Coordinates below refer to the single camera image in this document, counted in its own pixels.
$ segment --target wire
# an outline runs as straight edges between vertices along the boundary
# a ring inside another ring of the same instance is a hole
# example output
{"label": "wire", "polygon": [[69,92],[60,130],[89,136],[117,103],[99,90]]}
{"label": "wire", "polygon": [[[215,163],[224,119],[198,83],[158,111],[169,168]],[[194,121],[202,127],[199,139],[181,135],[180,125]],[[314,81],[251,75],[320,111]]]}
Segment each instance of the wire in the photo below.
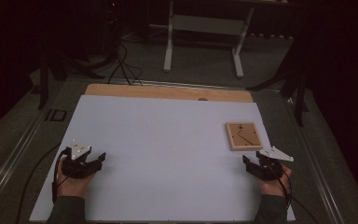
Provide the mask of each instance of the wire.
{"label": "wire", "polygon": [[107,64],[110,64],[113,62],[113,60],[115,59],[114,57],[114,53],[110,52],[103,61],[97,62],[97,63],[91,63],[91,64],[86,64],[83,65],[85,68],[88,68],[90,70],[92,69],[97,69],[97,68],[101,68]]}
{"label": "wire", "polygon": [[115,63],[113,63],[113,62],[111,62],[109,65],[107,65],[105,68],[102,68],[101,70],[98,70],[98,71],[96,71],[95,73],[100,73],[100,72],[103,72],[104,70],[106,70],[106,69],[108,69],[108,68],[110,68],[110,67],[112,67],[113,66],[113,64],[115,64]]}
{"label": "wire", "polygon": [[64,149],[63,151],[60,152],[60,155],[57,157],[56,163],[55,163],[55,167],[54,167],[54,174],[53,174],[53,182],[51,184],[51,190],[52,190],[52,201],[53,203],[56,202],[57,200],[57,190],[58,190],[58,186],[57,185],[57,174],[58,174],[58,166],[60,164],[60,160],[61,157],[63,156],[63,154],[67,153],[68,150],[70,151],[69,147],[67,147],[66,149]]}
{"label": "wire", "polygon": [[310,217],[313,219],[313,221],[315,223],[319,223],[318,219],[316,219],[316,217],[310,212],[310,210],[307,209],[307,207],[302,204],[297,198],[295,198],[293,195],[292,195],[292,199],[293,201],[295,201],[296,203],[298,203],[298,205],[300,205],[307,213],[308,215],[310,215]]}
{"label": "wire", "polygon": [[59,185],[57,185],[57,187],[59,187],[61,184],[63,184],[63,182],[65,182],[65,180],[67,180],[69,178],[69,176],[67,176],[63,181],[61,181],[61,183]]}
{"label": "wire", "polygon": [[124,61],[121,59],[121,57],[120,57],[119,55],[117,56],[117,59],[118,59],[118,63],[119,63],[120,68],[121,68],[121,72],[123,72],[124,78],[126,78],[127,82],[128,82],[129,85],[130,85],[130,84],[131,84],[131,83],[130,83],[130,80],[129,80],[129,78],[127,77],[126,72],[124,71],[124,66],[123,66],[123,62],[124,62]]}
{"label": "wire", "polygon": [[18,212],[17,212],[16,223],[20,223],[19,221],[20,221],[20,217],[21,217],[22,202],[24,201],[25,192],[26,192],[26,190],[27,190],[27,188],[28,188],[28,184],[29,184],[30,181],[31,181],[31,178],[32,178],[32,176],[33,176],[33,174],[34,174],[34,171],[36,170],[37,166],[39,166],[40,162],[42,162],[42,160],[45,159],[48,154],[50,154],[50,153],[51,153],[52,151],[54,151],[57,147],[59,147],[60,144],[61,144],[61,143],[59,143],[57,146],[52,147],[48,152],[46,152],[45,155],[43,155],[42,158],[40,158],[40,160],[36,163],[36,165],[34,166],[34,168],[33,168],[32,172],[31,172],[31,174],[28,176],[28,179],[27,179],[27,181],[26,181],[26,183],[25,183],[25,187],[24,187],[24,189],[22,190],[21,199],[20,199],[20,205],[19,205],[19,210],[18,210]]}
{"label": "wire", "polygon": [[[126,48],[123,44],[120,44],[120,46],[125,50],[125,52],[126,52],[125,55],[127,56],[127,52],[128,52],[127,48]],[[132,81],[131,84],[133,84],[133,83],[135,82],[135,80],[137,80],[137,81],[141,84],[141,86],[143,86],[141,80],[139,79],[139,76],[141,76],[142,73],[143,73],[142,69],[141,69],[141,68],[138,68],[138,67],[134,67],[134,66],[128,65],[127,63],[124,63],[124,58],[123,58],[122,62],[123,62],[124,65],[126,65],[127,69],[130,71],[130,73],[131,73],[131,74],[133,75],[133,77],[134,77],[134,80]],[[138,69],[138,70],[141,72],[141,74],[140,74],[139,76],[136,76],[136,75],[132,72],[132,70],[130,69],[130,67],[135,68],[135,69]]]}
{"label": "wire", "polygon": [[[119,44],[121,47],[124,48],[124,56],[123,56],[123,61],[127,58],[127,48],[124,47],[124,45]],[[109,79],[107,80],[107,84],[110,84],[110,80],[113,78],[113,76],[115,75],[116,71],[118,70],[118,68],[120,67],[120,63],[117,65],[117,67],[113,70],[112,74],[110,75]]]}
{"label": "wire", "polygon": [[308,210],[308,208],[302,204],[298,199],[296,199],[294,196],[293,196],[293,189],[292,189],[292,181],[290,180],[290,177],[287,173],[283,172],[284,175],[286,175],[288,181],[289,181],[289,189],[290,189],[290,192],[287,193],[287,190],[286,188],[284,187],[284,184],[282,183],[281,179],[275,174],[275,172],[273,172],[269,162],[267,162],[267,167],[272,171],[272,173],[276,176],[278,182],[280,183],[281,187],[283,188],[283,191],[285,193],[285,197],[286,197],[286,202],[287,202],[287,208],[289,208],[290,204],[292,203],[292,199],[293,201],[295,201],[296,203],[298,203],[307,213],[308,215],[310,215],[310,217],[313,219],[313,221],[315,223],[319,223],[318,220],[316,219],[316,217],[310,212],[310,210]]}

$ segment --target wooden board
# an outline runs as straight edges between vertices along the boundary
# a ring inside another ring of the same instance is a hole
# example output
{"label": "wooden board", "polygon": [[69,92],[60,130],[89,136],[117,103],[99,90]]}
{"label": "wooden board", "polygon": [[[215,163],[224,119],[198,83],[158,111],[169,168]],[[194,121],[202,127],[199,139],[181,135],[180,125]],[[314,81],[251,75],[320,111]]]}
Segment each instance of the wooden board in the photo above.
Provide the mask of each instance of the wooden board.
{"label": "wooden board", "polygon": [[229,122],[226,124],[226,128],[231,150],[247,151],[263,148],[253,122]]}
{"label": "wooden board", "polygon": [[208,100],[223,102],[252,103],[248,91],[195,89],[183,87],[127,86],[111,84],[90,84],[86,95],[161,98],[175,100]]}

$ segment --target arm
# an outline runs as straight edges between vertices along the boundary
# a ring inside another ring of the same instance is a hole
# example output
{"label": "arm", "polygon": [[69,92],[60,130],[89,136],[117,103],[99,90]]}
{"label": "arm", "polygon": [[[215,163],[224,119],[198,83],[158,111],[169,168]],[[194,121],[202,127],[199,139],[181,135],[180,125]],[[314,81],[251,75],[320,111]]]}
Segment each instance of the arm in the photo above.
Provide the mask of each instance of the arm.
{"label": "arm", "polygon": [[58,166],[57,201],[54,204],[48,224],[86,223],[85,200],[87,187],[93,178],[73,179],[62,174],[62,159]]}
{"label": "arm", "polygon": [[[292,170],[282,166],[283,171],[290,176]],[[256,179],[261,188],[261,202],[255,215],[254,224],[281,224],[287,222],[286,200],[284,191],[278,180],[263,181]],[[286,175],[281,177],[286,189],[289,188],[289,180]]]}

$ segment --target wooden edge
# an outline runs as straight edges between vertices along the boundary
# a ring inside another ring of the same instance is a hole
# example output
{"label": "wooden edge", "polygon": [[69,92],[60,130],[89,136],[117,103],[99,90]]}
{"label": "wooden edge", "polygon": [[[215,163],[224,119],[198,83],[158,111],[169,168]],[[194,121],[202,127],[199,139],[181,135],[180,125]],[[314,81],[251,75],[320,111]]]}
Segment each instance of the wooden edge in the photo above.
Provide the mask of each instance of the wooden edge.
{"label": "wooden edge", "polygon": [[112,84],[90,84],[86,95],[144,97],[177,100],[202,100],[252,103],[253,98],[248,91],[228,91],[195,89],[187,87],[159,87],[159,86],[127,86]]}

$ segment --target hand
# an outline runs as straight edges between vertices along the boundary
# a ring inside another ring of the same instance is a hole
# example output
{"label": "hand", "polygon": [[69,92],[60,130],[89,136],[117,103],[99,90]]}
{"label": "hand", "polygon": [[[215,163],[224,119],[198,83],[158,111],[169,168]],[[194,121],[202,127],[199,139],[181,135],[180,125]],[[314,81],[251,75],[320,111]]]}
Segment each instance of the hand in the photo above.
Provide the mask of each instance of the hand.
{"label": "hand", "polygon": [[[284,165],[282,165],[282,168],[283,168],[283,171],[287,174],[287,176],[290,176],[292,174],[291,169],[287,168]],[[281,177],[281,181],[282,181],[284,187],[286,188],[286,192],[289,192],[290,184],[289,184],[289,180],[288,180],[287,176],[285,174],[283,174]],[[257,177],[255,177],[255,179],[257,180],[258,184],[260,185],[262,194],[277,195],[277,196],[281,196],[283,198],[285,197],[283,188],[280,185],[278,180],[264,181]]]}
{"label": "hand", "polygon": [[57,190],[57,196],[76,196],[84,198],[84,196],[86,195],[87,187],[94,175],[89,175],[83,179],[73,179],[66,175],[63,175],[62,162],[64,160],[65,158],[61,159],[58,165],[57,184],[59,186]]}

